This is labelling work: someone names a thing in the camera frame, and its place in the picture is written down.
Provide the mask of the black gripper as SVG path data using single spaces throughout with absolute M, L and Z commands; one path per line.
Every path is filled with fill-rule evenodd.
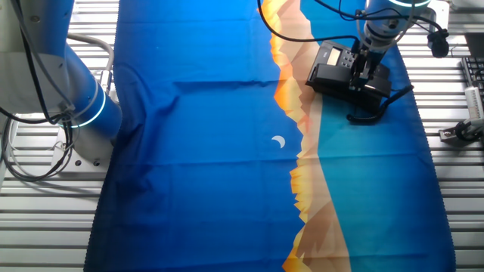
M 349 88 L 353 91 L 360 91 L 364 86 L 364 80 L 370 81 L 374 78 L 377 66 L 381 62 L 381 53 L 370 49 L 360 49 L 354 55 L 352 65 L 352 78 Z

